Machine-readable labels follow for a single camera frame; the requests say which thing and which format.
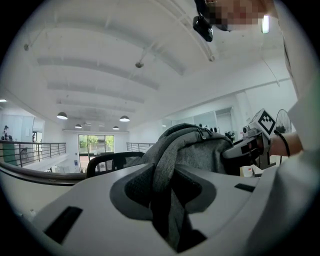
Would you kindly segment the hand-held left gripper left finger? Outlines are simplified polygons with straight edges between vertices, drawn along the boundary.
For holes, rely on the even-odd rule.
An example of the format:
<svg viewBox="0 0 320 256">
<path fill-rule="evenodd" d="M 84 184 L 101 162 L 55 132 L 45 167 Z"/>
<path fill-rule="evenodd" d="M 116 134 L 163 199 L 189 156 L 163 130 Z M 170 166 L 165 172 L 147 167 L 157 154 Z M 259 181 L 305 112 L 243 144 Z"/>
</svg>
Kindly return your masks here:
<svg viewBox="0 0 320 256">
<path fill-rule="evenodd" d="M 118 179 L 109 192 L 113 206 L 133 220 L 151 221 L 154 165 L 137 166 L 137 170 Z"/>
</svg>

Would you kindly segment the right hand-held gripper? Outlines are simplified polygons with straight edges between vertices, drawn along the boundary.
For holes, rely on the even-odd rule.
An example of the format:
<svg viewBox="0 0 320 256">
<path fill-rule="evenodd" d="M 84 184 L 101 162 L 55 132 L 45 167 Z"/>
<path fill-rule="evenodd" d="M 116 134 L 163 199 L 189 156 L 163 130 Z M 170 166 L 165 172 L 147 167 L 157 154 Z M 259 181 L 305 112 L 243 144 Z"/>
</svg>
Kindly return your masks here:
<svg viewBox="0 0 320 256">
<path fill-rule="evenodd" d="M 275 119 L 262 108 L 248 125 L 243 127 L 242 139 L 222 153 L 223 158 L 241 157 L 241 167 L 254 165 L 260 170 L 275 166 L 276 164 L 270 161 L 271 138 L 275 128 Z"/>
</svg>

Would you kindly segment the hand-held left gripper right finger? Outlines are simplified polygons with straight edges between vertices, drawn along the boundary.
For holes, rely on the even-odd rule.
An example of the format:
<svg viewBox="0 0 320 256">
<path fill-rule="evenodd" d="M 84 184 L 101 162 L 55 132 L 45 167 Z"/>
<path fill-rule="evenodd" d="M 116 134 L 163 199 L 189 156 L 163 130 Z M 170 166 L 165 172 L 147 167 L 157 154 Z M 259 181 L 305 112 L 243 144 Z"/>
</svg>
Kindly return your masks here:
<svg viewBox="0 0 320 256">
<path fill-rule="evenodd" d="M 174 193 L 188 213 L 202 213 L 215 200 L 217 189 L 188 166 L 178 164 L 174 167 Z"/>
</svg>

